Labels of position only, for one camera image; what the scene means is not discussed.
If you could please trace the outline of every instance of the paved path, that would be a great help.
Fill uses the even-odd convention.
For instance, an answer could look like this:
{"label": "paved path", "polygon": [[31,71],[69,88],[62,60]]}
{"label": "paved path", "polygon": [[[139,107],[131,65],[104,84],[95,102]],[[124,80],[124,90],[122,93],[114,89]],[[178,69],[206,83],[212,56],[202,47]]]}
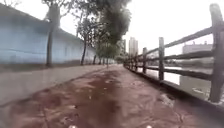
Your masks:
{"label": "paved path", "polygon": [[28,72],[8,72],[0,74],[0,105],[26,98],[29,95],[96,71],[106,66],[76,66],[52,68]]}
{"label": "paved path", "polygon": [[217,113],[165,94],[121,66],[59,84],[4,110],[12,128],[224,127]]}

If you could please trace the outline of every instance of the building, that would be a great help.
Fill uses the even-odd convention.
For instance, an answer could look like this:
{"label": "building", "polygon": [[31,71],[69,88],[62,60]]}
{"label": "building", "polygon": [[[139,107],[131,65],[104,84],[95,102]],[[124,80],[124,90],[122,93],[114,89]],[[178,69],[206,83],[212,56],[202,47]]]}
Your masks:
{"label": "building", "polygon": [[131,37],[129,40],[129,55],[135,56],[136,54],[138,54],[138,41]]}
{"label": "building", "polygon": [[120,55],[123,56],[126,53],[126,40],[119,40],[118,44],[120,46]]}

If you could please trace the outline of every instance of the handrail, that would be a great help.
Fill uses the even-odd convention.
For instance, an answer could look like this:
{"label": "handrail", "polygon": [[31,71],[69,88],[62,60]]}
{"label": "handrail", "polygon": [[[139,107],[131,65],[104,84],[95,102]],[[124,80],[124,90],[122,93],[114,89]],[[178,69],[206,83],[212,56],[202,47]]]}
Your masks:
{"label": "handrail", "polygon": [[211,80],[211,74],[206,74],[203,72],[195,72],[188,70],[178,70],[178,69],[164,69],[164,72],[175,73],[182,76],[190,76],[193,78],[203,79],[203,80]]}
{"label": "handrail", "polygon": [[[156,70],[159,74],[159,81],[164,80],[164,72],[180,74],[183,76],[190,76],[198,79],[209,80],[211,81],[211,90],[210,90],[210,97],[209,99],[212,102],[220,101],[221,95],[221,88],[224,85],[223,79],[223,72],[224,72],[224,22],[222,19],[222,14],[220,8],[217,4],[210,5],[210,14],[212,19],[212,26],[209,28],[205,28],[200,30],[194,34],[185,36],[181,39],[173,41],[169,44],[164,45],[164,39],[162,37],[159,38],[159,47],[154,48],[147,52],[146,48],[143,49],[143,54],[132,57],[129,61],[126,61],[128,68],[132,69],[135,67],[135,71],[137,68],[142,67],[143,73],[146,74],[146,70]],[[194,40],[206,35],[212,34],[213,35],[213,49],[211,51],[197,51],[191,53],[184,53],[179,55],[170,55],[164,56],[164,49],[169,48],[175,45],[179,45],[185,43],[190,40]],[[147,58],[148,54],[158,51],[159,57],[155,58]],[[196,72],[196,71],[189,71],[189,70],[177,70],[177,69],[167,69],[164,67],[165,60],[181,60],[181,59],[198,59],[198,58],[205,58],[205,57],[214,57],[214,65],[213,65],[213,72],[212,74],[206,74],[203,72]],[[146,62],[154,62],[157,61],[159,64],[158,67],[150,67],[147,66]]]}
{"label": "handrail", "polygon": [[198,52],[192,52],[192,53],[186,53],[186,54],[180,54],[180,55],[171,55],[171,56],[165,56],[164,60],[196,59],[196,58],[205,58],[205,57],[213,57],[213,52],[212,51],[198,51]]}

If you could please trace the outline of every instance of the wet pavement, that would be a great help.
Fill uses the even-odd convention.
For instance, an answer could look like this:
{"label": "wet pavement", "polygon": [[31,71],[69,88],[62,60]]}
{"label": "wet pavement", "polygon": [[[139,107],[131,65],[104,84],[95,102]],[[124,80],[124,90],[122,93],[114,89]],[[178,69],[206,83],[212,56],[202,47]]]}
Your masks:
{"label": "wet pavement", "polygon": [[43,90],[6,110],[12,128],[224,127],[219,114],[166,94],[122,66]]}

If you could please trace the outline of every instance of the river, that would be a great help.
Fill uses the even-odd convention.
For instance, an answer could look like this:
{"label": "river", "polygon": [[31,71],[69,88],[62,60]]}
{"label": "river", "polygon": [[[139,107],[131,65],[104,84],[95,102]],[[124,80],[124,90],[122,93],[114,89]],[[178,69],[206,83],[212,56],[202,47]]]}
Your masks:
{"label": "river", "polygon": [[[211,69],[203,69],[203,68],[201,69],[200,68],[181,68],[181,67],[166,67],[166,68],[192,70],[192,71],[204,72],[208,74],[212,73]],[[147,74],[150,74],[153,77],[158,77],[158,71],[147,69]],[[166,81],[177,84],[178,86],[176,88],[184,90],[198,98],[207,100],[209,97],[209,92],[211,87],[210,81],[188,77],[188,76],[181,76],[181,75],[173,74],[173,73],[164,73],[164,79]],[[224,95],[222,96],[221,103],[222,104],[224,103]]]}

